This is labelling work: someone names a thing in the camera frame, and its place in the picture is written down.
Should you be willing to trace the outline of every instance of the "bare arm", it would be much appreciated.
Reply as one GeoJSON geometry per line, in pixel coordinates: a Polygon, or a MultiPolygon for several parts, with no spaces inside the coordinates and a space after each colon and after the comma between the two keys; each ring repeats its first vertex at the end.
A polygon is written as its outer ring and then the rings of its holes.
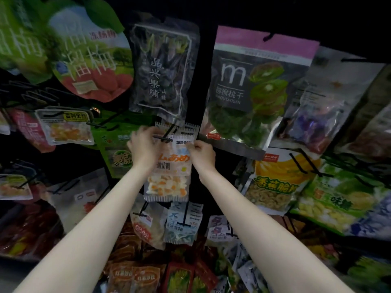
{"type": "Polygon", "coordinates": [[[133,167],[106,197],[31,271],[16,293],[72,292],[94,289],[137,193],[156,165],[160,144],[155,128],[140,128],[128,146],[133,167]]]}
{"type": "Polygon", "coordinates": [[[188,145],[188,149],[201,182],[275,292],[353,292],[295,236],[247,200],[216,171],[211,145],[202,141],[196,141],[194,145],[188,145]]]}

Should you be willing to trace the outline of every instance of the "yellow square label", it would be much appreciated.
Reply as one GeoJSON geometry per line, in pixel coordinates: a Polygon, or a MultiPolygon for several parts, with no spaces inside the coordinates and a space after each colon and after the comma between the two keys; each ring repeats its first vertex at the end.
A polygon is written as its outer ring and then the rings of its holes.
{"type": "Polygon", "coordinates": [[[80,121],[80,122],[90,121],[87,112],[82,112],[82,111],[64,112],[64,119],[66,121],[80,121]]]}

